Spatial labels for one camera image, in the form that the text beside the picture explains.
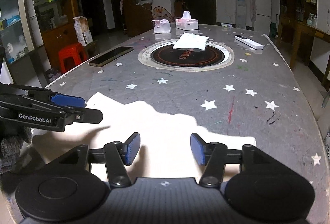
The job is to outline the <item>cream white garment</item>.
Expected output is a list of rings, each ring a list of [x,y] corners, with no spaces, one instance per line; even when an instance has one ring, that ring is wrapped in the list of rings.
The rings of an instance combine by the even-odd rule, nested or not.
[[[190,148],[191,133],[198,133],[207,143],[219,142],[230,149],[244,144],[256,145],[252,136],[228,136],[209,132],[193,116],[157,112],[145,101],[122,104],[101,93],[87,101],[87,108],[100,110],[103,120],[95,124],[73,123],[64,132],[32,130],[32,146],[49,163],[70,149],[86,144],[101,149],[107,143],[125,142],[133,133],[140,134],[140,150],[127,172],[131,180],[149,178],[195,178],[203,169]]]

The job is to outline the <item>red plastic stool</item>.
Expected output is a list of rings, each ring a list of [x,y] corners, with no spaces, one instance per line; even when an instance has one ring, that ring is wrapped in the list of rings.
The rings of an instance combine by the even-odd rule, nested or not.
[[[88,60],[84,46],[81,43],[75,43],[64,47],[59,51],[58,57],[62,74],[65,74],[72,68]]]

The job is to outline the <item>black smartphone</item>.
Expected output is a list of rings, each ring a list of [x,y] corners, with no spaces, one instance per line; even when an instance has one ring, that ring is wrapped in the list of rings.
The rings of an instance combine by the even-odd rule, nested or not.
[[[113,48],[102,55],[98,55],[96,58],[89,61],[88,64],[90,66],[102,67],[133,50],[134,48],[131,46],[120,46],[117,48]]]

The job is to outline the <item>white paper bag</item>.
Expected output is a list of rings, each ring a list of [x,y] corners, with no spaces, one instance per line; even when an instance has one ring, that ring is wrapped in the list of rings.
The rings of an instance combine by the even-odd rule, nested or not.
[[[74,29],[77,36],[77,40],[83,46],[93,42],[90,28],[88,26],[88,20],[85,17],[74,17]]]

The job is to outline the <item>round black induction cooktop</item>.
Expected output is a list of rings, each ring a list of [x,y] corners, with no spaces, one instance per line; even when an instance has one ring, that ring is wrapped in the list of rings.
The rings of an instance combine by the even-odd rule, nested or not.
[[[138,60],[158,69],[180,72],[206,72],[222,69],[234,62],[234,51],[222,42],[207,41],[205,50],[174,49],[177,39],[154,43],[144,48]]]

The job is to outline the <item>glass front bookcase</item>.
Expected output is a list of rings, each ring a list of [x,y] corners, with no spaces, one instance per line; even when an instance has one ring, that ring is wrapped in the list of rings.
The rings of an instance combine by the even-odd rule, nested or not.
[[[57,78],[59,51],[77,42],[76,16],[76,0],[1,0],[1,79],[44,87]]]

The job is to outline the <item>white tissue pack on cooktop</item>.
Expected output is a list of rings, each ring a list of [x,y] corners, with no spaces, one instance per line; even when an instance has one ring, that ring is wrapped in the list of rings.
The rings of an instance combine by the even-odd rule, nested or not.
[[[178,41],[174,43],[173,49],[199,49],[205,50],[209,37],[184,33]]]

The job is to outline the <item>small pink white tissue box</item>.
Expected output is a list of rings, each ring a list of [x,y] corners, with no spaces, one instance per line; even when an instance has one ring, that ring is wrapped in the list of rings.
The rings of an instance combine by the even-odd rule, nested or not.
[[[169,20],[152,20],[154,23],[154,33],[170,33],[171,32],[171,24]]]

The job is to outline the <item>white remote control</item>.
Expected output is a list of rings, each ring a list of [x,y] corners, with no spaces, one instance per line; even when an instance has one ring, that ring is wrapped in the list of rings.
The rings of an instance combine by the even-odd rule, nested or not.
[[[244,36],[234,36],[234,38],[255,50],[263,50],[264,46]]]

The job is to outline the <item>pink tissue box with tissue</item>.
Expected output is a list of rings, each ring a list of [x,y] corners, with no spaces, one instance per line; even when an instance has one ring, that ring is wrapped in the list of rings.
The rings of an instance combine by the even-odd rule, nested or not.
[[[176,28],[185,31],[199,29],[199,21],[191,18],[189,11],[184,11],[181,18],[176,19]]]

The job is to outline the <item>water dispenser with blue bottle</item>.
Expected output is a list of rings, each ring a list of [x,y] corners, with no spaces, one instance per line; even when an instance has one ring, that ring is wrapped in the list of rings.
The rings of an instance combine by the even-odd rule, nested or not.
[[[246,28],[246,1],[236,0],[236,28]]]

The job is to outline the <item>dark wooden side table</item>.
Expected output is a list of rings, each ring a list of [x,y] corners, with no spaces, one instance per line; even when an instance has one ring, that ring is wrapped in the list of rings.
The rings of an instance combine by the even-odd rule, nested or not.
[[[279,26],[278,26],[278,36],[277,36],[277,43],[280,45],[283,42],[283,28],[289,27],[293,29],[293,38],[291,43],[291,53],[290,53],[290,61],[289,67],[291,70],[294,70],[296,66],[296,61],[298,57],[298,51],[302,51],[302,42],[303,37],[308,37],[309,39],[320,39],[321,41],[325,42],[329,45],[329,34],[325,33],[324,31],[309,26],[304,22],[298,21],[291,17],[280,15],[279,16]],[[317,68],[316,64],[312,62],[310,57],[312,56],[312,50],[307,53],[304,53],[303,63],[306,66],[311,64],[312,72],[314,75],[319,79],[321,85],[329,91],[329,56],[327,58],[327,65],[325,66],[325,71],[321,72],[320,68]]]

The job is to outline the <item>white refrigerator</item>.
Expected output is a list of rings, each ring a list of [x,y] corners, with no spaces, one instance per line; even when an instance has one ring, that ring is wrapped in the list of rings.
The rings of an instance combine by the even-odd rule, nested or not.
[[[253,28],[269,35],[271,28],[272,0],[253,0]]]

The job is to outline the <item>glass jar on side table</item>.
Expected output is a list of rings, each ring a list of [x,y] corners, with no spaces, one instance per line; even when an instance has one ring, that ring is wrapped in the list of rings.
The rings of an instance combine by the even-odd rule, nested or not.
[[[310,13],[306,23],[308,26],[315,27],[316,21],[317,21],[317,16],[315,14]]]

